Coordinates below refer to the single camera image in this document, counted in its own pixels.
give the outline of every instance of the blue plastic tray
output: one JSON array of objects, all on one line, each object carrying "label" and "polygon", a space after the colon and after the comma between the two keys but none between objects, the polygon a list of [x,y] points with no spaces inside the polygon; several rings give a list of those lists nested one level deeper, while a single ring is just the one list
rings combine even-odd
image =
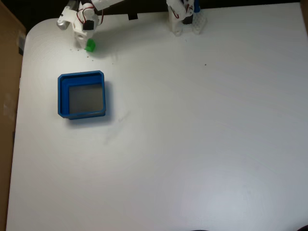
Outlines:
[{"label": "blue plastic tray", "polygon": [[[88,87],[86,89],[91,93],[91,86],[101,87],[101,93],[96,94],[95,99],[89,98],[89,104],[92,101],[96,101],[96,104],[99,104],[99,109],[94,111],[87,111],[87,108],[81,112],[77,112],[76,109],[70,108],[70,103],[74,104],[74,107],[78,102],[72,99],[73,95],[76,96],[75,89],[79,87]],[[86,98],[83,95],[77,95],[78,98]],[[71,73],[71,74],[63,74],[58,78],[58,114],[63,118],[68,119],[81,119],[81,118],[89,118],[89,117],[97,117],[104,116],[106,112],[106,104],[105,104],[105,86],[104,86],[104,74],[101,71],[90,71],[90,72],[80,72],[80,73]]]}]

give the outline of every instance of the cardboard box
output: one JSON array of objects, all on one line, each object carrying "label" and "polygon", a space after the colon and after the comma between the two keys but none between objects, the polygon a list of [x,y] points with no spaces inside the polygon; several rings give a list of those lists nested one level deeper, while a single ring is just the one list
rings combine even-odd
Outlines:
[{"label": "cardboard box", "polygon": [[0,2],[0,231],[6,229],[25,27]]}]

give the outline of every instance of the black object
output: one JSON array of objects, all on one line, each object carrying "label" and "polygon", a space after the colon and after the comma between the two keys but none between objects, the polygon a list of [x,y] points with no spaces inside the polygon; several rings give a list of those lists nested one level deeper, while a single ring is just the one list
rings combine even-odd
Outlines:
[{"label": "black object", "polygon": [[128,20],[135,20],[135,19],[138,19],[138,15],[136,13],[128,14]]},{"label": "black object", "polygon": [[302,227],[302,228],[299,229],[298,231],[308,231],[308,225]]},{"label": "black object", "polygon": [[192,24],[193,23],[193,15],[186,17],[183,21],[184,25]]},{"label": "black object", "polygon": [[83,30],[93,30],[94,29],[94,21],[92,20],[87,20],[83,24]]}]

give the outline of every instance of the table surface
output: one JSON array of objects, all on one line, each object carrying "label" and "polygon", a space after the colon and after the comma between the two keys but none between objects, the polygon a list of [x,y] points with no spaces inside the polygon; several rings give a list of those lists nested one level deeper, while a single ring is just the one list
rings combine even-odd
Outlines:
[{"label": "table surface", "polygon": [[[106,16],[97,50],[56,19],[26,38],[7,231],[294,231],[308,223],[299,3]],[[57,114],[62,73],[105,74],[105,117]]]}]

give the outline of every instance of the wire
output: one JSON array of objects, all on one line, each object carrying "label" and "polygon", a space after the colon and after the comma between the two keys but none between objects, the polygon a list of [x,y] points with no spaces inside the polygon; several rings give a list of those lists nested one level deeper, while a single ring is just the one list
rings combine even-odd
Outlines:
[{"label": "wire", "polygon": [[102,11],[102,19],[101,19],[101,23],[99,25],[101,25],[103,23],[104,20],[104,11]]},{"label": "wire", "polygon": [[[85,8],[85,9],[80,9],[80,10],[77,11],[77,13],[76,13],[77,19],[80,21],[81,24],[85,24],[86,21],[87,21],[85,15],[84,15],[84,13],[83,13],[83,12],[84,12],[85,10],[87,10],[87,9],[94,9],[94,5],[92,4],[92,6],[89,6],[89,7]],[[78,15],[78,13],[79,13],[80,11],[82,11],[82,16],[83,16],[83,19],[84,19],[83,22],[80,20],[79,15]]]},{"label": "wire", "polygon": [[179,16],[177,13],[175,13],[173,9],[172,9],[172,12],[173,12],[174,16],[175,16],[177,19],[180,18],[180,16]]},{"label": "wire", "polygon": [[77,11],[77,13],[76,13],[77,19],[80,21],[80,23],[84,24],[84,23],[80,20],[80,18],[79,18],[79,16],[78,16],[79,11]]}]

